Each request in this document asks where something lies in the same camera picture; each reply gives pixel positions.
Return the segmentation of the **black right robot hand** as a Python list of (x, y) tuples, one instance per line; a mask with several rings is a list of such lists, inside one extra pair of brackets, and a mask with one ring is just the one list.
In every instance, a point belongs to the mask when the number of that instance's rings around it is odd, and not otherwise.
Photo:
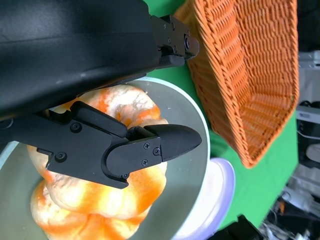
[(260, 231), (244, 215), (214, 235), (218, 240), (263, 240)]

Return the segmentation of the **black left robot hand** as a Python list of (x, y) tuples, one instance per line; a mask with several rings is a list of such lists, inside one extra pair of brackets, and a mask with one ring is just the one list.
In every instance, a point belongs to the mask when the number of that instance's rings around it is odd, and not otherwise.
[(130, 173), (192, 151), (201, 136), (176, 124), (127, 129), (75, 98), (182, 66), (199, 48), (187, 25), (150, 15), (142, 0), (3, 0), (0, 139), (36, 147), (51, 172), (123, 189)]

